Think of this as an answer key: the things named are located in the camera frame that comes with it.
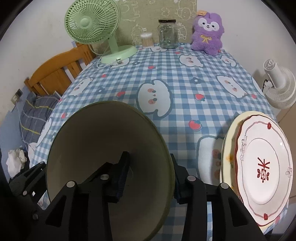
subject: beige fabric backdrop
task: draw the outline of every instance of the beige fabric backdrop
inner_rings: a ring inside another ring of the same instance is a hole
[[[196,16],[196,0],[119,0],[121,19],[116,38],[118,45],[141,44],[140,34],[152,32],[155,43],[159,42],[158,19],[176,19],[179,42],[190,42],[192,23]]]

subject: yellow stripe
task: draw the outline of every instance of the yellow stripe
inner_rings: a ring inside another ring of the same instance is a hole
[[[52,108],[50,108],[49,106],[33,106],[28,100],[26,100],[28,103],[29,103],[29,105],[30,106],[32,106],[33,108],[48,108],[48,109],[50,109],[50,110],[54,110],[54,109],[52,109]]]
[[[31,131],[31,132],[33,132],[33,133],[35,133],[35,134],[40,135],[40,133],[38,133],[38,132],[36,132],[36,131],[30,130],[30,129],[28,129],[28,128],[25,128],[25,127],[22,125],[22,123],[21,123],[20,125],[21,125],[21,127],[24,128],[25,130],[27,130],[27,131]]]

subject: silver bolt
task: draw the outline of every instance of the silver bolt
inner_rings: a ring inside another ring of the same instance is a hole
[[[73,182],[73,181],[67,182],[67,187],[72,188],[74,186],[75,186],[75,182]]]
[[[220,185],[221,185],[221,187],[222,187],[222,188],[224,188],[224,189],[227,189],[227,188],[229,188],[229,186],[228,186],[228,184],[227,184],[227,183],[221,183]]]
[[[108,180],[109,179],[109,175],[108,174],[103,174],[101,176],[101,180]]]
[[[188,176],[187,180],[190,182],[194,182],[196,180],[196,177],[195,176]]]
[[[33,220],[38,220],[38,218],[39,218],[38,217],[38,214],[37,213],[34,213],[33,216],[32,216],[32,218],[33,218]]]

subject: yellow ribbon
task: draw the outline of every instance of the yellow ribbon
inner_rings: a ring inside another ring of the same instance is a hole
[[[202,42],[207,42],[207,44],[209,43],[208,40],[212,40],[211,37],[207,37],[207,36],[204,36],[204,35],[201,35],[201,37],[204,39]]]

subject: fan base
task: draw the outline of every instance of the fan base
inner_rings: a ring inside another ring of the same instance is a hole
[[[102,64],[111,64],[117,59],[124,60],[133,56],[135,53],[138,52],[138,49],[132,45],[123,45],[118,47],[118,52],[110,53],[101,58]]]

